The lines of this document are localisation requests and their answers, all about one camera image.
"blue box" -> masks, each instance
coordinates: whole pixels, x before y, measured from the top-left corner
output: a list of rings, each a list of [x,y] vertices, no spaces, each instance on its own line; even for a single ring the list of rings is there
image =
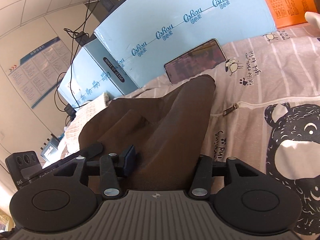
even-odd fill
[[[110,100],[135,91],[138,87],[110,55],[106,48],[95,39],[80,49],[71,67],[62,79],[59,93],[77,111],[84,102],[94,100],[103,92]]]
[[[95,30],[142,87],[164,64],[217,39],[220,45],[276,31],[265,0],[127,0]]]

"black label sticker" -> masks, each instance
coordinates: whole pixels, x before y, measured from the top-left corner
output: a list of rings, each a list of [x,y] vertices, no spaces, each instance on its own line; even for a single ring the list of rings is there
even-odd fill
[[[112,70],[112,72],[117,76],[117,78],[122,82],[124,83],[124,78],[123,76],[121,76],[121,74],[117,71],[117,69],[111,64],[111,62],[106,58],[104,57],[103,58],[103,61],[108,65],[108,67]]]

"zipper pull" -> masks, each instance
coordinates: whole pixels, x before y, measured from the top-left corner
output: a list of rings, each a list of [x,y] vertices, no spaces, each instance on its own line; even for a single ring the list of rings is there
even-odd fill
[[[238,108],[238,104],[234,103],[232,107],[226,109],[223,111],[222,115],[226,116],[227,114],[230,114],[231,112],[233,112],[234,110],[236,110]]]

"black circular pad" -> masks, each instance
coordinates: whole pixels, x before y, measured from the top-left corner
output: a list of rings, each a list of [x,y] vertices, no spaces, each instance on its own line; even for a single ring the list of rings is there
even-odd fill
[[[255,211],[269,211],[279,204],[278,197],[266,190],[252,190],[242,195],[242,203]]]
[[[97,198],[91,189],[72,177],[52,173],[18,190],[10,202],[15,223],[41,233],[79,226],[96,209]]]
[[[251,235],[293,229],[301,213],[301,201],[294,191],[264,174],[233,179],[213,201],[222,220]]]
[[[65,207],[70,196],[61,190],[49,189],[39,192],[33,197],[33,205],[42,211],[54,211]]]

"notice board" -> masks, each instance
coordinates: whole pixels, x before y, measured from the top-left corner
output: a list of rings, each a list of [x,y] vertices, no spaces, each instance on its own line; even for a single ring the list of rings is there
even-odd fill
[[[60,73],[70,66],[71,52],[56,37],[20,59],[6,70],[8,78],[25,102],[33,109],[56,88]]]

